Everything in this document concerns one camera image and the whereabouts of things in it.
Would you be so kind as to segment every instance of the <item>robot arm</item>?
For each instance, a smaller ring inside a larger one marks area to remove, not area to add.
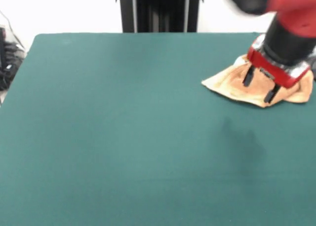
[[[265,98],[271,102],[280,87],[295,85],[310,69],[304,62],[316,46],[316,0],[233,0],[242,11],[262,15],[275,11],[265,37],[250,47],[252,63],[243,81],[250,85],[255,67],[275,82]]]

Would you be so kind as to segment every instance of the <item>black metal stand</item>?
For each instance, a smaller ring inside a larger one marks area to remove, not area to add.
[[[123,32],[196,32],[199,0],[120,0]]]

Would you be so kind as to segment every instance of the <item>wire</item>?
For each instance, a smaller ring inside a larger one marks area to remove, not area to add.
[[[12,26],[11,26],[11,22],[10,20],[8,19],[7,16],[5,16],[5,14],[0,10],[0,14],[5,18],[5,20],[7,21],[8,25],[9,25],[9,28],[14,36],[14,38],[17,40],[17,42],[19,43],[19,45],[25,50],[25,47],[23,46],[22,42],[20,41],[20,39],[15,35],[13,29],[12,29]]]

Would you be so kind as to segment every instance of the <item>tan cloth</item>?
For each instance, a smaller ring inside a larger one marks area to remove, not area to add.
[[[282,100],[303,103],[310,99],[314,78],[311,71],[292,88],[281,88],[271,104],[265,103],[264,98],[274,87],[274,82],[260,72],[259,69],[256,69],[251,84],[248,87],[244,87],[242,81],[250,67],[250,63],[246,60],[245,55],[240,58],[244,60],[243,64],[232,65],[209,79],[202,81],[202,84],[208,89],[232,100],[248,102],[260,107],[271,106]]]

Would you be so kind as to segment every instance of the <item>table surface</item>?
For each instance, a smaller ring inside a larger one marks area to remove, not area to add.
[[[37,36],[0,110],[0,225],[314,226],[315,94],[200,84],[256,35]]]

